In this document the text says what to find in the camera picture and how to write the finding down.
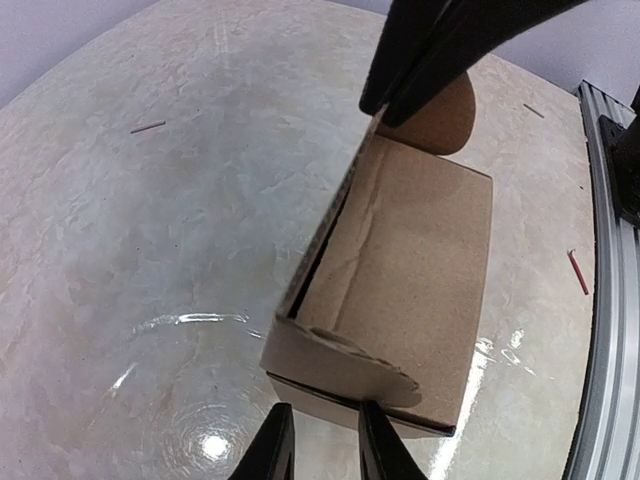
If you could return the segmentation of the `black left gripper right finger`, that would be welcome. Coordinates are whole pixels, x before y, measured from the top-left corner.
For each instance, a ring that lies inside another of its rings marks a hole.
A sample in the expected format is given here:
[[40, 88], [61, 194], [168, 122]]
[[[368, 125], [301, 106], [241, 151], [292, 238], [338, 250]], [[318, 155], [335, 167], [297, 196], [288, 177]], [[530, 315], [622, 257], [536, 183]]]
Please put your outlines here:
[[374, 401], [362, 402], [358, 415], [360, 473], [365, 480], [427, 480]]

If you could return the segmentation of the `brown cardboard box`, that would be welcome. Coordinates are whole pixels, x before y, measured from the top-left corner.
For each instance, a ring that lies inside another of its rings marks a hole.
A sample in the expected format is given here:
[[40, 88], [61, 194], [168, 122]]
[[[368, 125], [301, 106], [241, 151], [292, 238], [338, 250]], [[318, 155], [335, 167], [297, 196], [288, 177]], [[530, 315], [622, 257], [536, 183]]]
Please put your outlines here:
[[492, 179], [450, 160], [475, 113], [461, 75], [402, 126], [371, 120], [267, 336], [280, 400], [348, 428], [373, 400], [402, 436], [454, 434], [492, 222]]

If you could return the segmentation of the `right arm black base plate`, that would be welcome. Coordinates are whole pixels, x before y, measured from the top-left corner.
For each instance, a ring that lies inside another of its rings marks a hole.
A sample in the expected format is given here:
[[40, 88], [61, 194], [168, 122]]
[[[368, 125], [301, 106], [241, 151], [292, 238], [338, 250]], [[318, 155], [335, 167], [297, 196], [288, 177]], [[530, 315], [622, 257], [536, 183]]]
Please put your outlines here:
[[628, 127], [606, 115], [598, 118], [616, 212], [639, 227], [639, 91], [631, 103], [636, 116]]

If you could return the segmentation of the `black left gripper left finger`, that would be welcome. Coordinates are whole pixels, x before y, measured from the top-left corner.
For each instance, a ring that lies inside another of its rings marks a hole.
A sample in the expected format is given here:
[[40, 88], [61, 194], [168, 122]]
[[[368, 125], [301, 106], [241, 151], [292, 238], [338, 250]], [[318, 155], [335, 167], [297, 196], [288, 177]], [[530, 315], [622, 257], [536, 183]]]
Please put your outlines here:
[[261, 424], [230, 480], [293, 480], [295, 427], [289, 403], [276, 403]]

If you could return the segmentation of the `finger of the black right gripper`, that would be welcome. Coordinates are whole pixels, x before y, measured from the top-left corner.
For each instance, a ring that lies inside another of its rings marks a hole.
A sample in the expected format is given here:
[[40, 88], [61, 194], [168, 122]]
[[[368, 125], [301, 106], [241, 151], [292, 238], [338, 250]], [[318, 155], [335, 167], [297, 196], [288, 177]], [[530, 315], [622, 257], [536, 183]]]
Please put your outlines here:
[[442, 57], [450, 15], [449, 1], [391, 3], [360, 100], [360, 110], [374, 116], [410, 117], [455, 78]]
[[580, 3], [572, 0], [455, 1], [394, 93], [383, 122], [399, 127], [484, 55]]

